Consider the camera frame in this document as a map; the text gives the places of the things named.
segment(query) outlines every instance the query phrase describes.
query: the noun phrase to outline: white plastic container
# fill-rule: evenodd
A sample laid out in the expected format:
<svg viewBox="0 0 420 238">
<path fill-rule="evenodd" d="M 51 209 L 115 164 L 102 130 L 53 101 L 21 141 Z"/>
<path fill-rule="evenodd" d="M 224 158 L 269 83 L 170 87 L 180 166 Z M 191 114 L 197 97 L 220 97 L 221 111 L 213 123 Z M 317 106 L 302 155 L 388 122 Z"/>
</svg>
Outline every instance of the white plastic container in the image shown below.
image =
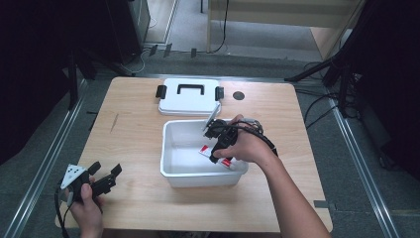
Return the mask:
<svg viewBox="0 0 420 238">
<path fill-rule="evenodd" d="M 220 103 L 215 100 L 217 80 L 176 77 L 165 79 L 163 85 L 166 86 L 165 98 L 158 104 L 162 115 L 207 116 Z"/>
<path fill-rule="evenodd" d="M 217 139 L 203 136 L 204 126 L 205 120 L 176 120 L 164 124 L 160 172 L 171 186 L 233 185 L 247 172 L 246 162 L 236 161 L 233 169 L 227 169 L 199 153 L 204 145 L 213 148 L 217 143 Z"/>
</svg>

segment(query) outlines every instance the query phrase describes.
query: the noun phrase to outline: white box lid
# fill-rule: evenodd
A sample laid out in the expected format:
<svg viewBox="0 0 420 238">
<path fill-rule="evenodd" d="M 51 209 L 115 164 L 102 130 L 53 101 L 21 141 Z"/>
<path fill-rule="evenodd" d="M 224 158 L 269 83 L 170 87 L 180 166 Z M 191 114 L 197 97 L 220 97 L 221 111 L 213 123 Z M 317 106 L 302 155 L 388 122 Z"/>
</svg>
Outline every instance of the white box lid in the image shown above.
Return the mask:
<svg viewBox="0 0 420 238">
<path fill-rule="evenodd" d="M 211 114 L 220 103 L 216 95 L 220 88 L 217 80 L 167 78 L 163 85 L 165 92 L 158 105 L 163 115 L 205 116 Z"/>
</svg>

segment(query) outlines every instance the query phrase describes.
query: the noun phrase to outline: person's hand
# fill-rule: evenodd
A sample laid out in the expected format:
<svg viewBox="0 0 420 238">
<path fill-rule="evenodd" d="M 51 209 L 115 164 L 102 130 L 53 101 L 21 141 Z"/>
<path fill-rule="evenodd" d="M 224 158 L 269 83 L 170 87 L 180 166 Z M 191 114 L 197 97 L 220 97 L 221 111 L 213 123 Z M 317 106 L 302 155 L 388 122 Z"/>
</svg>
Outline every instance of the person's hand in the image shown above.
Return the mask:
<svg viewBox="0 0 420 238">
<path fill-rule="evenodd" d="M 229 124 L 238 122 L 244 118 L 243 115 L 238 115 Z M 239 126 L 249 126 L 245 123 L 237 124 Z M 260 164 L 266 158 L 274 156 L 269 146 L 257 136 L 248 133 L 244 130 L 238 130 L 238 140 L 234 146 L 227 149 L 217 150 L 213 153 L 216 158 L 230 158 L 235 157 L 237 160 L 253 162 Z"/>
<path fill-rule="evenodd" d="M 80 227 L 82 238 L 98 238 L 102 236 L 103 221 L 102 213 L 98 205 L 92 199 L 92 188 L 88 183 L 81 187 L 82 202 L 75 201 L 70 207 L 71 214 Z M 102 204 L 101 197 L 95 198 L 98 204 Z"/>
</svg>

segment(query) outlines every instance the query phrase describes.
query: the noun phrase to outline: power cord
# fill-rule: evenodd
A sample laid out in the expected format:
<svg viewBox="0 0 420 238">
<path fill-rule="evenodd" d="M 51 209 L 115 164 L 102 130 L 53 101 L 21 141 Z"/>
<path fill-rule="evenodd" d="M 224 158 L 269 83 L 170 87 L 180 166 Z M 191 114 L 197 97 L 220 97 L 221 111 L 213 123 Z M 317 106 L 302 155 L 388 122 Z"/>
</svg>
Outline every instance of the power cord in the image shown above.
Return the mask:
<svg viewBox="0 0 420 238">
<path fill-rule="evenodd" d="M 126 71 L 130 72 L 131 74 L 136 74 L 136 73 L 139 73 L 139 72 L 143 71 L 143 70 L 145 69 L 145 67 L 146 67 L 145 60 L 143 59 L 143 54 L 144 54 L 144 53 L 146 53 L 146 52 L 149 52 L 149 51 L 150 51 L 150 50 L 149 50 L 149 49 L 147 49 L 147 50 L 142 51 L 142 53 L 140 54 L 140 60 L 142 61 L 143 66 L 142 66 L 142 68 L 140 68 L 139 70 L 132 70 L 132 69 L 129 69 L 129 68 L 127 68 L 127 67 L 123 66 L 122 64 L 120 64 L 120 66 L 121 66 L 123 69 L 125 69 Z"/>
<path fill-rule="evenodd" d="M 65 215 L 67 214 L 67 211 L 69 210 L 69 208 L 65 212 L 64 219 L 61 217 L 61 212 L 59 211 L 58 195 L 59 195 L 61 183 L 62 183 L 62 179 L 60 179 L 59 182 L 57 183 L 56 188 L 55 188 L 55 193 L 53 195 L 54 204 L 55 204 L 55 212 L 56 212 L 56 217 L 58 218 L 59 226 L 61 228 L 62 237 L 69 238 L 67 230 L 65 229 L 65 223 L 64 223 L 65 222 Z"/>
<path fill-rule="evenodd" d="M 154 21 L 154 22 L 155 22 L 155 24 L 154 24 L 154 25 L 152 25 L 152 26 L 149 26 L 149 29 L 150 29 L 150 28 L 155 27 L 155 26 L 158 24 L 158 21 L 157 21 L 155 18 L 152 18 L 152 17 L 151 17 L 151 20 L 152 20 L 152 21 Z"/>
<path fill-rule="evenodd" d="M 237 124 L 239 123 L 245 123 L 250 125 L 251 127 L 244 127 L 244 126 L 238 126 Z M 260 123 L 258 123 L 257 127 L 252 124 L 252 123 L 248 123 L 245 121 L 239 121 L 239 122 L 235 122 L 232 125 L 214 125 L 214 126 L 210 126 L 208 128 L 208 130 L 214 130 L 214 129 L 218 129 L 218 128 L 235 128 L 237 130 L 242 129 L 250 134 L 253 134 L 254 136 L 260 138 L 261 140 L 263 140 L 268 146 L 269 148 L 272 150 L 272 152 L 278 156 L 277 153 L 277 148 L 275 147 L 275 144 L 272 143 L 271 140 L 269 140 L 265 135 L 263 135 L 263 127 L 261 126 Z"/>
<path fill-rule="evenodd" d="M 331 98 L 331 99 L 335 99 L 338 100 L 338 96 L 339 93 L 337 92 L 333 92 L 333 93 L 327 93 L 327 94 L 320 94 L 318 92 L 313 92 L 313 91 L 309 91 L 309 90 L 304 90 L 304 89 L 296 89 L 296 92 L 298 93 L 303 93 L 303 94 L 308 94 L 308 95 L 314 95 L 314 96 L 318 96 L 318 98 L 316 100 L 314 100 L 308 107 L 308 109 L 306 109 L 306 112 L 304 113 L 303 116 L 303 122 L 306 124 L 307 121 L 307 117 L 309 115 L 309 111 L 313 108 L 313 106 L 318 103 L 319 101 L 321 101 L 324 98 Z M 353 93 L 348 93 L 347 94 L 348 97 L 355 97 Z M 346 108 L 354 108 L 355 107 L 355 103 L 353 101 L 346 101 Z M 319 116 L 317 119 L 315 119 L 313 122 L 311 122 L 309 125 L 306 126 L 306 129 L 309 129 L 310 127 L 312 127 L 315 123 L 317 123 L 318 121 L 320 121 L 322 118 L 326 117 L 333 109 L 337 108 L 338 105 L 331 107 L 330 109 L 328 109 L 325 113 L 323 113 L 321 116 Z M 358 118 L 358 113 L 355 116 L 349 116 L 349 118 Z"/>
<path fill-rule="evenodd" d="M 318 64 L 318 63 L 320 63 L 320 62 L 319 62 L 319 61 L 312 61 L 312 62 L 307 63 L 307 64 L 303 67 L 303 71 L 306 71 L 306 68 L 307 68 L 309 65 L 311 65 L 311 64 Z M 319 73 L 320 77 L 315 77 L 315 76 L 312 76 L 312 75 L 309 75 L 309 77 L 310 77 L 310 78 L 312 78 L 312 79 L 317 79 L 317 80 L 320 80 L 320 79 L 324 78 L 324 75 L 322 74 L 321 70 L 319 70 L 319 71 L 318 71 L 318 73 Z"/>
<path fill-rule="evenodd" d="M 226 21 L 228 19 L 228 9 L 229 9 L 229 0 L 226 1 L 225 21 L 223 23 L 223 41 L 222 41 L 222 44 L 220 45 L 220 47 L 216 51 L 211 51 L 208 54 L 215 54 L 215 53 L 219 52 L 220 49 L 223 47 L 223 45 L 225 45 L 225 40 L 226 40 Z"/>
</svg>

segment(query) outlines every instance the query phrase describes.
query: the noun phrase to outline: black latch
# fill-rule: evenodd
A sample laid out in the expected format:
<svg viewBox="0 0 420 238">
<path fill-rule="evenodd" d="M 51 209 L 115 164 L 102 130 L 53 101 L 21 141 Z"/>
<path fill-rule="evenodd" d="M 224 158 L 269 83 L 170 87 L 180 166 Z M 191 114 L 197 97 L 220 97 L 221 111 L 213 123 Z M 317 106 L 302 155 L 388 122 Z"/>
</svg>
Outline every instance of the black latch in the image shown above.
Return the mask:
<svg viewBox="0 0 420 238">
<path fill-rule="evenodd" d="M 166 85 L 159 85 L 157 87 L 157 95 L 156 97 L 160 97 L 160 99 L 164 99 L 166 97 Z"/>
<path fill-rule="evenodd" d="M 214 100 L 215 101 L 218 101 L 219 99 L 222 99 L 222 98 L 225 97 L 225 88 L 224 87 L 217 86 L 217 87 L 214 88 L 214 90 L 215 90 L 215 93 L 214 93 L 214 95 L 215 95 Z"/>
</svg>

